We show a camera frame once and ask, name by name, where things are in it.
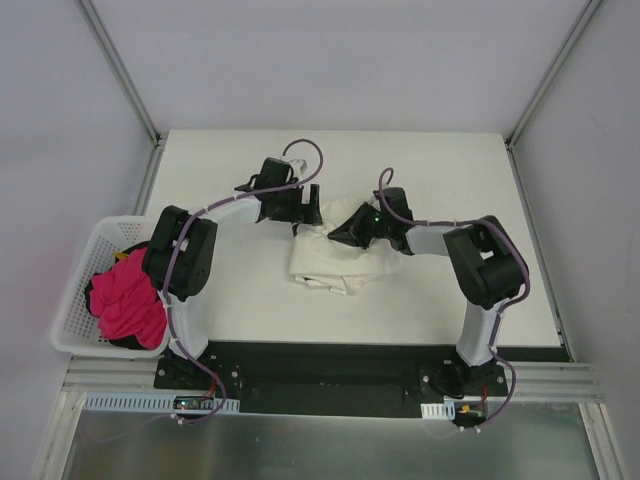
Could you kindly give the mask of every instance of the white tabletop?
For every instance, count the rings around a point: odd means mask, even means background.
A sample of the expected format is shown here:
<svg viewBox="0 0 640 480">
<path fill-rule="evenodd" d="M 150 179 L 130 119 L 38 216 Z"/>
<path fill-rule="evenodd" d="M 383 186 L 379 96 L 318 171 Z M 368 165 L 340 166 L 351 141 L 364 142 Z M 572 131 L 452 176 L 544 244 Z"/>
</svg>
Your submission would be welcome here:
<svg viewBox="0 0 640 480">
<path fill-rule="evenodd" d="M 279 157 L 296 138 L 316 141 L 325 168 L 315 182 L 321 202 L 370 195 L 387 166 L 416 219 L 495 215 L 531 270 L 531 296 L 510 309 L 499 344 L 558 346 L 533 244 L 500 135 L 408 132 L 173 130 L 155 181 L 148 216 L 167 205 L 200 207 L 227 197 Z M 291 155 L 317 156 L 307 145 Z M 466 300 L 448 258 L 405 257 L 400 271 L 353 296 L 310 290 L 288 275 L 291 226 L 264 221 L 216 242 L 202 295 L 214 340 L 453 344 Z"/>
</svg>

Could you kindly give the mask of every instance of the gray wall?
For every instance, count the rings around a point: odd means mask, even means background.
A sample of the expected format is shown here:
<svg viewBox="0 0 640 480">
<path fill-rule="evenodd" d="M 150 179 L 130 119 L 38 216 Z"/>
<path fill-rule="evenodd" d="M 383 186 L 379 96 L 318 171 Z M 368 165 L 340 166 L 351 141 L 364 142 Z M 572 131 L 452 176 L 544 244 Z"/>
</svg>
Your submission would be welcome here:
<svg viewBox="0 0 640 480">
<path fill-rule="evenodd" d="M 640 2 L 609 0 L 516 160 L 563 323 L 594 362 L 632 470 L 640 416 Z"/>
<path fill-rule="evenodd" d="M 586 0 L 96 0 L 158 128 L 509 131 Z"/>
<path fill-rule="evenodd" d="M 68 357 L 49 328 L 91 228 L 150 154 L 71 0 L 0 6 L 0 478 L 27 478 Z"/>
</svg>

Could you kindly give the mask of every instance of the white cloth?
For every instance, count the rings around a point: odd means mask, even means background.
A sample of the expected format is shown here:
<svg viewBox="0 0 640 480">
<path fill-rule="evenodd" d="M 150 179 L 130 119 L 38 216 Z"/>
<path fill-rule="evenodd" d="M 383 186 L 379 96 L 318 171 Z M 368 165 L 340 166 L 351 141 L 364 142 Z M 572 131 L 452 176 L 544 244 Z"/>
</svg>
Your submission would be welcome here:
<svg viewBox="0 0 640 480">
<path fill-rule="evenodd" d="M 402 255 L 387 240 L 373 240 L 363 250 L 327 238 L 365 201 L 366 198 L 353 197 L 322 205 L 322 225 L 298 227 L 289 266 L 295 280 L 346 295 L 357 293 L 370 280 L 398 270 Z"/>
</svg>

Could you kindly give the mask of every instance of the white plastic basket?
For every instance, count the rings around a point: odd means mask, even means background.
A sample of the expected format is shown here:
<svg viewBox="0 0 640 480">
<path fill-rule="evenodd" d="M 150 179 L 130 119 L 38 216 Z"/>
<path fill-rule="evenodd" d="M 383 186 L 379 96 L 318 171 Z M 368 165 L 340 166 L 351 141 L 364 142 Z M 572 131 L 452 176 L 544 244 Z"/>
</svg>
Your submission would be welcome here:
<svg viewBox="0 0 640 480">
<path fill-rule="evenodd" d="M 51 343 L 57 350 L 91 357 L 150 358 L 165 349 L 169 329 L 155 350 L 130 350 L 111 345 L 102 338 L 98 319 L 89 314 L 84 298 L 84 289 L 91 277 L 106 272 L 115 263 L 114 252 L 150 240 L 155 226 L 155 221 L 145 217 L 122 216 L 107 217 L 94 227 L 53 324 Z"/>
</svg>

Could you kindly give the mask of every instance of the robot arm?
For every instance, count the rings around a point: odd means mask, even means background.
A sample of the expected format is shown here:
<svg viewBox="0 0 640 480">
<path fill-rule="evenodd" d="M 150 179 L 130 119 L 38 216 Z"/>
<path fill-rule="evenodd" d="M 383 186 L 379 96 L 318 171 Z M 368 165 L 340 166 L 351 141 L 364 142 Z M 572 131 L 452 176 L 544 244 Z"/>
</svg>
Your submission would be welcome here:
<svg viewBox="0 0 640 480">
<path fill-rule="evenodd" d="M 247 184 L 237 187 L 236 191 L 250 194 L 295 183 L 298 181 L 298 172 L 292 165 L 294 162 L 300 161 L 285 162 L 267 158 L 260 173 L 253 175 Z M 207 347 L 208 336 L 203 314 L 198 311 L 199 303 L 190 297 L 200 293 L 209 279 L 216 237 L 265 218 L 321 224 L 320 187 L 311 185 L 308 202 L 303 201 L 303 188 L 299 186 L 264 194 L 257 192 L 255 196 L 238 199 L 201 215 L 189 227 L 173 266 L 169 282 L 170 302 L 166 302 L 164 295 L 160 295 L 160 298 L 166 308 L 172 309 L 174 336 L 180 339 L 182 346 L 193 357 L 197 358 Z M 189 212 L 175 206 L 165 208 L 160 215 L 142 263 L 156 290 L 163 288 L 173 250 L 190 216 Z M 177 355 L 185 357 L 173 340 L 170 341 L 170 348 Z"/>
<path fill-rule="evenodd" d="M 384 195 L 385 203 L 396 214 L 413 220 L 402 188 L 386 188 L 374 195 L 377 201 L 361 205 L 351 218 L 329 233 L 329 238 L 363 249 L 376 238 L 387 239 L 405 255 L 449 257 L 467 307 L 456 353 L 446 367 L 431 375 L 431 383 L 441 393 L 454 397 L 465 389 L 482 386 L 494 374 L 496 362 L 489 345 L 498 333 L 494 331 L 499 328 L 498 311 L 518 295 L 524 284 L 517 261 L 485 225 L 409 225 L 380 206 L 380 195 Z M 495 217 L 481 220 L 494 225 L 509 240 Z"/>
</svg>

